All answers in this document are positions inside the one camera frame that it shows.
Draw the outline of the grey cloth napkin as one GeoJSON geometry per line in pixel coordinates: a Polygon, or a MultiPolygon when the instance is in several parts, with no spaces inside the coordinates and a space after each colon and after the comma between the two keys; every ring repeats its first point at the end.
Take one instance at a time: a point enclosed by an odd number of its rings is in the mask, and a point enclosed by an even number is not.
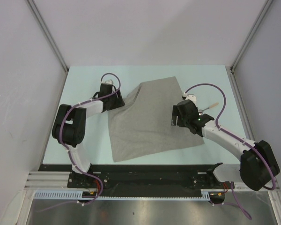
{"type": "Polygon", "coordinates": [[[113,161],[203,145],[202,137],[171,125],[172,107],[181,95],[175,77],[142,82],[127,95],[123,107],[109,111],[113,161]]]}

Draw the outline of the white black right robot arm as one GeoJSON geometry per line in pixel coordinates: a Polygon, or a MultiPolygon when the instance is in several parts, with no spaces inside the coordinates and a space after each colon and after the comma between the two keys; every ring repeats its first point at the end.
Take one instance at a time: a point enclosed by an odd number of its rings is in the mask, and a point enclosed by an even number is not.
{"type": "Polygon", "coordinates": [[[213,141],[239,160],[239,164],[217,164],[207,175],[210,187],[218,188],[223,182],[236,181],[254,191],[266,187],[268,182],[276,188],[275,177],[280,168],[268,142],[237,136],[221,127],[210,115],[200,114],[195,103],[189,99],[173,106],[171,124],[213,141]]]}

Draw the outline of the wooden handled metal spoon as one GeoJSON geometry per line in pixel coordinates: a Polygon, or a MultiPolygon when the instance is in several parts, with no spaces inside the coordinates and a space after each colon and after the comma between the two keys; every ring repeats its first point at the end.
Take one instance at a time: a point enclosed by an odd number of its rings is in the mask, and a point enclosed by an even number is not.
{"type": "Polygon", "coordinates": [[[214,104],[208,106],[207,108],[199,109],[199,112],[203,112],[203,111],[206,111],[206,110],[208,110],[208,109],[214,108],[214,107],[218,106],[218,104],[219,104],[219,103],[216,102],[216,103],[214,103],[214,104]]]}

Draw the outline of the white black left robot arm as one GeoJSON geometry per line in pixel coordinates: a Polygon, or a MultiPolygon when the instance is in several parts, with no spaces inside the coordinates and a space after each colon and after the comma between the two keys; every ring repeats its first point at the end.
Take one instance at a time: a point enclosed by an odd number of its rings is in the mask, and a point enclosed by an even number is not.
{"type": "Polygon", "coordinates": [[[78,182],[90,187],[94,175],[88,170],[91,163],[86,159],[82,141],[86,132],[86,120],[96,114],[114,110],[125,105],[120,89],[114,85],[102,83],[100,90],[89,100],[76,105],[61,104],[52,128],[52,136],[69,155],[72,170],[79,173],[78,182]]]}

